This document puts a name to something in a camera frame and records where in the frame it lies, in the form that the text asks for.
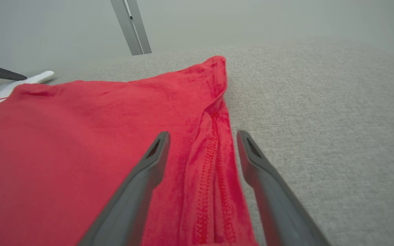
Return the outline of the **red jersey with white trim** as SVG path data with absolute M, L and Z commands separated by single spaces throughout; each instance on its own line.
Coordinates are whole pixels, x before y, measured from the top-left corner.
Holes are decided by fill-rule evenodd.
M 0 246 L 75 246 L 160 132 L 138 246 L 258 246 L 239 182 L 226 59 L 131 82 L 23 84 L 0 102 Z

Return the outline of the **grey aluminium wall post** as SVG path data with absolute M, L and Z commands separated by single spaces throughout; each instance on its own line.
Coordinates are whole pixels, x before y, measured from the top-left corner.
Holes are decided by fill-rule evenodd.
M 152 53 L 137 0 L 110 0 L 133 56 Z

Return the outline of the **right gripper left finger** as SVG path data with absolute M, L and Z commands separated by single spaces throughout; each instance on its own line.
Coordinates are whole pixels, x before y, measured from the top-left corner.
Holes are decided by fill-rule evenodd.
M 161 132 L 133 167 L 77 246 L 140 246 L 152 192 L 164 176 L 169 132 Z

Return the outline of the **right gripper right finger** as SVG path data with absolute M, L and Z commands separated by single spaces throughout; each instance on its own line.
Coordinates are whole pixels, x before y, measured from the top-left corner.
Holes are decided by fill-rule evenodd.
M 251 135 L 238 131 L 237 144 L 244 179 L 255 193 L 267 246 L 330 246 Z

